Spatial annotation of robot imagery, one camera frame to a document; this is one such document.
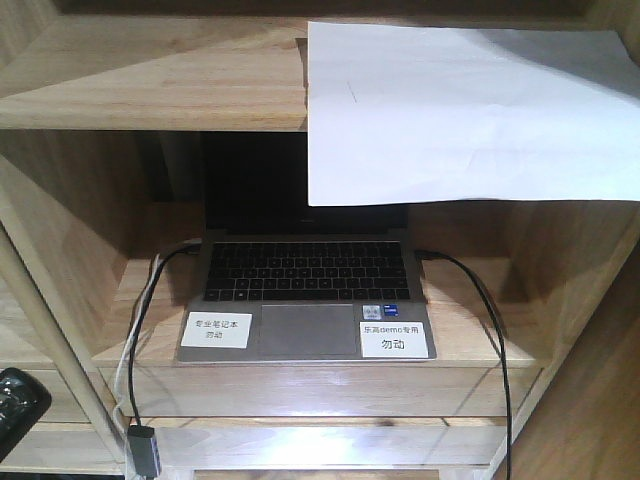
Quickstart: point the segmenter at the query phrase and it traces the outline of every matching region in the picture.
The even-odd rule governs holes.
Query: cable connector
[[[160,476],[162,467],[160,466],[155,429],[131,425],[127,430],[127,439],[136,473],[147,478]]]

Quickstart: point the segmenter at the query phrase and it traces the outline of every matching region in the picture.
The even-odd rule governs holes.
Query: sticker
[[[364,358],[429,358],[420,322],[360,322]]]
[[[393,304],[393,305],[383,305],[382,308],[384,309],[384,316],[385,317],[397,317],[398,316],[398,306]]]
[[[247,348],[250,313],[191,312],[183,347]]]
[[[362,317],[365,320],[382,320],[380,305],[363,305]]]

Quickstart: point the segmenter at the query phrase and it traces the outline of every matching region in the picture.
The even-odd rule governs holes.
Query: laptop screen
[[[405,205],[310,207],[306,132],[206,132],[202,146],[209,229],[383,233],[406,227]]]

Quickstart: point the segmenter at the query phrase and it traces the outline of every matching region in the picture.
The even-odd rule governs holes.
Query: wooden drawer front
[[[0,464],[2,472],[120,475],[90,424],[36,425]]]
[[[0,365],[0,370],[8,366]],[[88,422],[87,416],[57,370],[27,370],[27,373],[37,378],[51,394],[51,407],[40,422]]]
[[[164,466],[194,469],[487,465],[503,426],[158,428]]]
[[[111,383],[114,369],[102,373]],[[514,406],[537,369],[512,369]],[[419,365],[141,367],[136,400],[146,417],[504,416],[499,369]],[[131,409],[125,409],[131,415]]]

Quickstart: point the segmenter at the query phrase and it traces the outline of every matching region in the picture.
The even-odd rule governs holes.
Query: white paper
[[[191,312],[183,347],[247,348],[250,313]]]
[[[360,322],[364,358],[429,358],[420,322]]]
[[[309,203],[640,200],[614,32],[309,24]]]

